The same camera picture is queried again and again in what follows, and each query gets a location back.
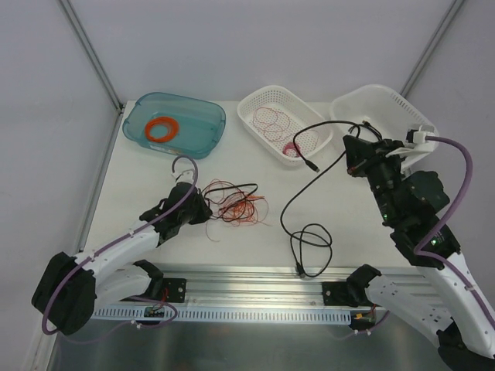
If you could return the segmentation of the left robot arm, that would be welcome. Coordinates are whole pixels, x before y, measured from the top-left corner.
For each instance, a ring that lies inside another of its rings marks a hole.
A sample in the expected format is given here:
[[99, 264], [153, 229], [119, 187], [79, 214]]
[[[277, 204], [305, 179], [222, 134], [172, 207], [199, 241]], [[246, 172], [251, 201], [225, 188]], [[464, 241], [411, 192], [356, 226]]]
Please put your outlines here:
[[133, 296], [161, 299], [163, 274], [142, 255], [177, 236], [186, 224], [205, 223], [212, 214], [197, 187], [179, 182], [124, 236], [73, 256], [53, 256], [32, 296], [33, 307], [43, 315], [43, 332], [72, 335], [106, 305]]

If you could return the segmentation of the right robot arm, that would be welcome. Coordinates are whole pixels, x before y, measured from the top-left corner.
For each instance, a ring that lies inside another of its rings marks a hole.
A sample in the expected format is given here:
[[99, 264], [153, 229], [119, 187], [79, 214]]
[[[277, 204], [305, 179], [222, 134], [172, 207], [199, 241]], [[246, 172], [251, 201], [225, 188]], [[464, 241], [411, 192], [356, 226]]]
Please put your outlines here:
[[[460, 244], [447, 225], [462, 202], [473, 175], [469, 151], [457, 141], [416, 132], [409, 145], [383, 139], [343, 137], [349, 175], [365, 178], [391, 239], [408, 263], [435, 289], [442, 313], [401, 291], [377, 268], [364, 264], [345, 281], [324, 282], [323, 293], [338, 305], [377, 305], [420, 332], [451, 370], [494, 368], [494, 310], [473, 279]], [[465, 160], [463, 183], [454, 199], [444, 192], [437, 172], [404, 176], [405, 157], [422, 145], [443, 143]]]

